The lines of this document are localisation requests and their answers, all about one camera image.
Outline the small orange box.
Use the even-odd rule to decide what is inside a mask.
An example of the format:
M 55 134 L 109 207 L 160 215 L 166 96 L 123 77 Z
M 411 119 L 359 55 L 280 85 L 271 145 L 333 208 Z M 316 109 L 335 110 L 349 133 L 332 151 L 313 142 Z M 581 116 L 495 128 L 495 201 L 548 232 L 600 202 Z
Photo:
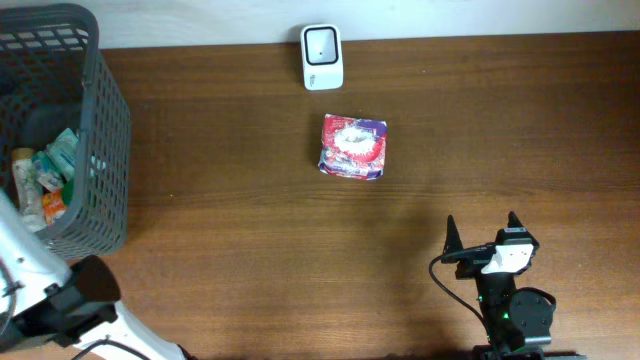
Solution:
M 48 225 L 53 225 L 67 210 L 62 191 L 49 192 L 42 197 L 44 216 Z

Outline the small teal box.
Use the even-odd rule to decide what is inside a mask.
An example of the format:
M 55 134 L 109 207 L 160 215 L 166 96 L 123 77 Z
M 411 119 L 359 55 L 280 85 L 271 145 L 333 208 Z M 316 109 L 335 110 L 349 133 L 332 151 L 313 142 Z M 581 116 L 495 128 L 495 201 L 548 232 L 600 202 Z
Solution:
M 31 158 L 37 181 L 49 192 L 57 192 L 64 187 L 62 174 L 43 151 Z

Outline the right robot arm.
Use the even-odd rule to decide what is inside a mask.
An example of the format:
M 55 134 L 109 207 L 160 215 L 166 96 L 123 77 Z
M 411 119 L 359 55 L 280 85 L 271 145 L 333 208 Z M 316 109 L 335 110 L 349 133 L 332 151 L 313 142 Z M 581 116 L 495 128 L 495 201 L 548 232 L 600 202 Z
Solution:
M 479 308 L 473 313 L 485 329 L 488 344 L 473 348 L 474 359 L 542 359 L 551 343 L 556 299 L 540 289 L 518 288 L 515 278 L 532 265 L 539 242 L 516 214 L 490 243 L 466 248 L 455 220 L 447 218 L 443 253 L 437 260 L 456 266 L 458 280 L 473 280 Z

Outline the white tube with tan cap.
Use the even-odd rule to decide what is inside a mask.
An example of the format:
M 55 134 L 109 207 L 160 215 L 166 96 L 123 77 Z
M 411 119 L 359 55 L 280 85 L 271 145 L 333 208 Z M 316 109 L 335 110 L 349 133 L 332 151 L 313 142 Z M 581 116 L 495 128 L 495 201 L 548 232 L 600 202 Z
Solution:
M 47 227 L 42 205 L 42 186 L 36 178 L 32 157 L 35 151 L 31 148 L 16 148 L 11 152 L 11 168 L 16 185 L 19 216 L 22 223 L 31 232 L 38 232 Z

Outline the teal wet wipes pouch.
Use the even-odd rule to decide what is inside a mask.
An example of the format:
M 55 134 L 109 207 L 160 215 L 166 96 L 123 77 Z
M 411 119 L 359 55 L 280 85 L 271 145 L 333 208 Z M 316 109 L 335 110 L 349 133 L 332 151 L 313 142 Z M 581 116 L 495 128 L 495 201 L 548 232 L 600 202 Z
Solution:
M 74 177 L 78 138 L 67 128 L 45 147 L 45 153 L 67 181 Z

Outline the red purple tissue pack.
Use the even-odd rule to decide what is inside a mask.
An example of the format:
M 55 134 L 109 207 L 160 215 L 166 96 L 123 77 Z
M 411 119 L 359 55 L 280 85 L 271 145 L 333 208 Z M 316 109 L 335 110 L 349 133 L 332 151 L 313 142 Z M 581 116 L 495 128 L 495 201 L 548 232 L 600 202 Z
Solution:
M 326 114 L 321 135 L 319 170 L 325 174 L 375 180 L 384 173 L 385 121 Z

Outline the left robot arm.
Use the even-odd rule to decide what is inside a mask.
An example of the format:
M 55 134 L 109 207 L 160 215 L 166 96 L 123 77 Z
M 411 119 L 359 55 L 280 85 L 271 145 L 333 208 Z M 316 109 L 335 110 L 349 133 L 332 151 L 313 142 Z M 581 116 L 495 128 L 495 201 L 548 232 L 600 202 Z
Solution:
M 122 302 L 106 263 L 90 255 L 74 265 L 47 249 L 26 229 L 1 195 L 1 351 L 55 343 L 75 347 L 81 359 L 191 359 L 143 324 Z

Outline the green jar with green lid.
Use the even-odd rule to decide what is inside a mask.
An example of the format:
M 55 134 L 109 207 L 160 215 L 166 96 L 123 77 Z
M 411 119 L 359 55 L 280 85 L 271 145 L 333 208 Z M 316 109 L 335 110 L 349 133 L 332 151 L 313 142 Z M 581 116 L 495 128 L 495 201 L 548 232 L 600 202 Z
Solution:
M 65 206 L 69 206 L 74 192 L 74 179 L 70 179 L 61 189 L 61 199 Z

